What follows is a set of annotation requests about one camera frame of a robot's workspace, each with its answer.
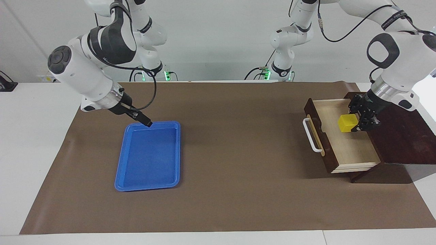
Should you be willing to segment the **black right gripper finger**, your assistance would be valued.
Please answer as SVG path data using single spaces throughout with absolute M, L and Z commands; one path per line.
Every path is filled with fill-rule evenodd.
M 133 108 L 131 109 L 131 118 L 140 122 L 143 125 L 152 125 L 153 122 L 148 118 L 141 110 Z
M 151 119 L 145 116 L 144 114 L 130 114 L 129 115 L 135 121 L 143 124 L 146 127 L 151 127 Z

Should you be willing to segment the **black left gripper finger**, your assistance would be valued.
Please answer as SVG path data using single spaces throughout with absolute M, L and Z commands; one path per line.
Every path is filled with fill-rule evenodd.
M 356 131 L 370 131 L 380 126 L 380 120 L 377 118 L 375 111 L 361 111 L 358 112 L 358 116 Z
M 351 101 L 348 105 L 349 114 L 358 114 L 363 115 L 366 109 L 365 104 L 365 96 L 366 94 L 355 94 L 351 98 Z

